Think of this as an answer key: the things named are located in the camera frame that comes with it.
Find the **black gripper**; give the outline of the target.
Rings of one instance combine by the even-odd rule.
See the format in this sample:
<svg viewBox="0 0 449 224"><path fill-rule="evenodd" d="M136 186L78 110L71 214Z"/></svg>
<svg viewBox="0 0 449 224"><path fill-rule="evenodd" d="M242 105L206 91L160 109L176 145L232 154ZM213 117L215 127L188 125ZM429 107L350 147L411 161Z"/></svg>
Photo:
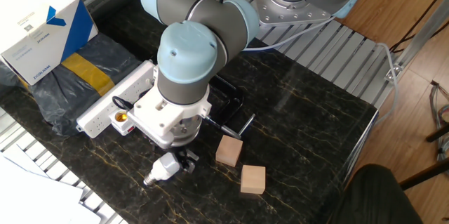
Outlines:
<svg viewBox="0 0 449 224"><path fill-rule="evenodd" d="M151 142L151 149L153 152L167 152L166 149L161 148L155 142ZM199 156L184 146L171 147L170 152L179 156L182 169L187 173L193 173Z"/></svg>

